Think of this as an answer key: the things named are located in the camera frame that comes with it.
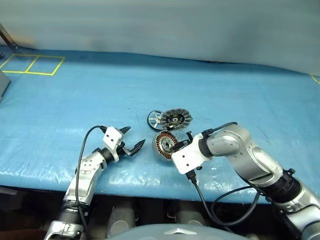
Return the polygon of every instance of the black wire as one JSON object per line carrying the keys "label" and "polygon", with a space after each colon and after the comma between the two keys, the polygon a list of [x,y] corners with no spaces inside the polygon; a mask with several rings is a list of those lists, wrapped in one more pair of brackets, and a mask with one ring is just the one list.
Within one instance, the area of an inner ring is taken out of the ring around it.
{"label": "black wire", "polygon": [[[208,206],[207,206],[207,204],[206,204],[205,198],[204,198],[204,196],[202,195],[202,192],[201,192],[198,184],[197,184],[197,183],[194,183],[194,186],[195,186],[195,188],[196,188],[196,190],[197,190],[197,192],[198,192],[198,194],[199,194],[199,196],[200,196],[200,198],[201,198],[201,201],[202,201],[202,203],[203,203],[203,206],[204,206],[204,209],[205,209],[206,213],[208,214],[208,216],[209,216],[209,218],[211,219],[211,221],[214,222],[214,223],[216,223],[216,220],[215,220],[215,218],[212,216],[212,214],[210,213],[210,210],[209,210],[209,208],[208,208]],[[227,226],[223,226],[223,227],[224,227],[224,229],[227,230],[228,232],[234,233],[234,231],[232,231],[229,227],[227,227]]]}
{"label": "black wire", "polygon": [[78,159],[78,164],[76,167],[76,177],[75,177],[75,204],[78,208],[78,214],[81,218],[81,222],[82,222],[82,226],[84,229],[84,233],[86,236],[87,240],[90,240],[90,235],[89,235],[89,229],[88,229],[88,225],[82,210],[82,206],[80,205],[79,202],[79,176],[80,176],[80,165],[81,165],[81,160],[82,160],[82,156],[84,154],[84,150],[85,150],[85,145],[86,145],[86,141],[87,138],[89,136],[89,134],[92,132],[92,130],[97,129],[97,128],[101,128],[102,126],[97,125],[97,126],[93,126],[92,128],[90,128],[90,130],[86,133],[83,142],[82,142],[82,147],[81,147],[81,151],[80,151],[80,155],[79,155],[79,159]]}
{"label": "black wire", "polygon": [[204,208],[208,214],[208,216],[210,217],[210,219],[215,223],[215,224],[218,224],[218,225],[221,225],[223,227],[231,227],[231,226],[234,226],[234,225],[238,225],[240,223],[242,223],[244,220],[246,220],[254,211],[254,209],[256,208],[257,204],[258,204],[258,200],[259,200],[259,197],[260,197],[260,192],[257,191],[255,197],[254,197],[254,200],[251,204],[251,206],[249,207],[249,209],[247,210],[247,212],[242,216],[240,217],[239,219],[235,220],[235,221],[231,221],[231,222],[222,222],[215,214],[215,211],[214,211],[214,207],[215,207],[215,204],[222,198],[232,194],[232,193],[235,193],[235,192],[238,192],[238,191],[241,191],[241,190],[244,190],[244,189],[250,189],[252,188],[252,186],[244,186],[244,187],[240,187],[240,188],[237,188],[237,189],[234,189],[232,191],[229,191],[223,195],[221,195],[220,197],[218,197],[211,205],[211,211],[208,209],[208,206],[206,204],[206,201],[204,199],[204,196],[202,195],[202,192],[199,188],[199,186],[197,185],[197,183],[194,183],[194,186],[201,198],[201,201],[204,205]]}
{"label": "black wire", "polygon": [[213,128],[213,129],[212,129],[212,132],[218,131],[218,130],[220,130],[220,129],[223,129],[223,128],[225,128],[225,127],[227,127],[227,126],[230,126],[230,125],[233,125],[233,124],[238,125],[238,123],[237,123],[236,121],[228,122],[228,123],[226,123],[226,124],[223,124],[223,125],[221,125],[221,126],[218,126],[218,127],[216,127],[216,128]]}

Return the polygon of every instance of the yellow floor marking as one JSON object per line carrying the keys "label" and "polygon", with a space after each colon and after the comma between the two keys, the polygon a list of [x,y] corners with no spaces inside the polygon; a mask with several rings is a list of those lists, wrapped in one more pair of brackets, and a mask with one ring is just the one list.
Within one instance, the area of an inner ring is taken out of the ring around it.
{"label": "yellow floor marking", "polygon": [[14,54],[12,54],[4,63],[1,64],[0,69],[7,63],[9,62],[10,59],[14,57]]}
{"label": "yellow floor marking", "polygon": [[[21,56],[21,57],[35,57],[35,59],[30,63],[30,65],[27,67],[25,71],[11,71],[11,70],[3,70],[2,72],[8,73],[8,74],[36,74],[36,75],[45,75],[45,76],[53,76],[57,70],[60,68],[61,64],[64,62],[65,57],[64,56],[50,56],[50,55],[38,55],[38,54],[12,54],[4,63],[0,65],[0,69],[9,62],[14,56]],[[31,67],[36,63],[38,58],[56,58],[61,59],[61,61],[58,63],[58,65],[55,67],[53,72],[36,72],[36,71],[29,71]]]}
{"label": "yellow floor marking", "polygon": [[30,63],[30,65],[27,67],[27,69],[25,70],[25,72],[28,72],[29,69],[35,64],[35,62],[37,61],[37,59],[39,58],[39,56],[36,56],[35,59]]}
{"label": "yellow floor marking", "polygon": [[61,64],[64,62],[65,57],[62,57],[61,61],[59,62],[58,66],[55,67],[55,69],[52,72],[52,76],[56,73],[56,71],[58,70],[58,68],[60,68]]}

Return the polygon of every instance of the blue table surface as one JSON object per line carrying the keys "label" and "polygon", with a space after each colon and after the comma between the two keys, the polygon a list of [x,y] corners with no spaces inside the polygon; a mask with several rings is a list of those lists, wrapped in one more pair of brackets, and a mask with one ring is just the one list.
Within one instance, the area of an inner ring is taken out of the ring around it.
{"label": "blue table surface", "polygon": [[[0,49],[8,58],[11,53]],[[111,163],[98,180],[105,195],[199,200],[196,189],[171,162],[156,158],[146,123],[152,110],[185,108],[193,121],[176,136],[226,122],[246,127],[255,142],[285,169],[296,170],[320,195],[320,84],[309,75],[250,64],[208,63],[127,53],[23,49],[25,54],[65,57],[55,75],[6,73],[11,79],[0,103],[0,185],[65,191],[74,177],[83,138],[94,125],[131,126],[134,157]],[[12,58],[1,70],[29,65]],[[57,63],[39,59],[37,72]],[[88,138],[85,154],[103,147],[103,134]],[[228,160],[216,157],[197,172],[208,201],[245,186]],[[248,203],[252,189],[226,202]]]}

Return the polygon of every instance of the electric motor part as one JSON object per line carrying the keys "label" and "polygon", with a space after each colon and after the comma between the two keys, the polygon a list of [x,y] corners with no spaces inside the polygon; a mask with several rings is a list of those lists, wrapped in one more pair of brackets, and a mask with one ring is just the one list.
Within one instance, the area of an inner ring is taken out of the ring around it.
{"label": "electric motor part", "polygon": [[173,150],[171,148],[178,143],[176,137],[169,131],[159,132],[152,141],[153,151],[162,160],[171,160]]}
{"label": "electric motor part", "polygon": [[159,110],[153,110],[148,114],[148,117],[146,118],[146,123],[153,131],[161,132],[164,130],[162,125],[160,125],[160,117],[162,114],[163,112]]}
{"label": "electric motor part", "polygon": [[160,125],[167,131],[179,131],[186,128],[192,117],[188,110],[184,108],[174,108],[165,111],[160,116]]}

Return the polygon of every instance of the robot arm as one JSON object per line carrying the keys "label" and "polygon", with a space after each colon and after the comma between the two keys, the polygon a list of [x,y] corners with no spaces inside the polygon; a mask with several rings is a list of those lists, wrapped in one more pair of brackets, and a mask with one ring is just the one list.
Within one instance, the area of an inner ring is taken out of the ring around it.
{"label": "robot arm", "polygon": [[[112,161],[118,162],[119,157],[123,155],[132,157],[145,143],[145,140],[142,140],[132,150],[125,148],[123,137],[129,129],[129,126],[121,129],[105,128],[103,141],[106,146],[103,149],[97,148],[93,153],[82,158],[80,168],[76,170],[79,171],[77,191],[79,205],[86,221],[98,178],[107,165]],[[77,177],[74,176],[63,198],[59,217],[51,222],[44,240],[80,239],[84,227],[76,200],[76,183]]]}
{"label": "robot arm", "polygon": [[301,181],[294,170],[286,171],[237,124],[226,124],[217,133],[206,130],[172,155],[181,174],[188,173],[213,157],[225,156],[236,173],[267,196],[285,223],[303,240],[320,237],[320,199]]}

